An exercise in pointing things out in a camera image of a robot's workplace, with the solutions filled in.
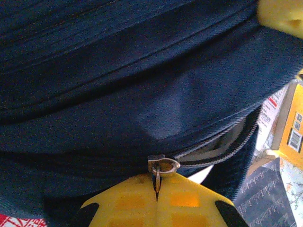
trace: navy blue backpack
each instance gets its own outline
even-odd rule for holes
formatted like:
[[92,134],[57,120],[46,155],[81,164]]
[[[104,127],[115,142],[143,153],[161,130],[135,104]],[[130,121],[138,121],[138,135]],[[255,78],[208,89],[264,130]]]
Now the navy blue backpack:
[[[303,40],[255,0],[26,0],[0,9],[0,213],[66,226],[91,196],[178,159],[233,199],[259,107],[303,68]],[[188,158],[226,138],[220,154]]]

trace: metal zipper slider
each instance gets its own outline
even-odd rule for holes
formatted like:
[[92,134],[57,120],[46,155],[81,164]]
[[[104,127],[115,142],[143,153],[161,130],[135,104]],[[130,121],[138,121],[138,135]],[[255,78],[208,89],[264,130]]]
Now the metal zipper slider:
[[154,188],[157,201],[161,188],[161,177],[169,177],[174,175],[180,166],[181,165],[178,161],[167,158],[165,155],[148,156],[147,167],[148,171],[155,176]]

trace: zipper pull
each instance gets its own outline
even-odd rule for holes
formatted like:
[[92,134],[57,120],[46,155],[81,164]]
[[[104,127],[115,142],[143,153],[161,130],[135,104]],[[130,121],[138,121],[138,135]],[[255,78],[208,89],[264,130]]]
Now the zipper pull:
[[155,176],[153,181],[157,201],[161,188],[161,178],[173,176],[180,166],[178,161],[165,157],[165,155],[148,156],[147,167],[148,171]]

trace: red patterned cloth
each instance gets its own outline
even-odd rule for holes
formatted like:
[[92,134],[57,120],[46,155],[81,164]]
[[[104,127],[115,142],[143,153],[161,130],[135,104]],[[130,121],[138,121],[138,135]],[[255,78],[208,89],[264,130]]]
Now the red patterned cloth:
[[0,227],[47,227],[43,219],[18,219],[0,214]]

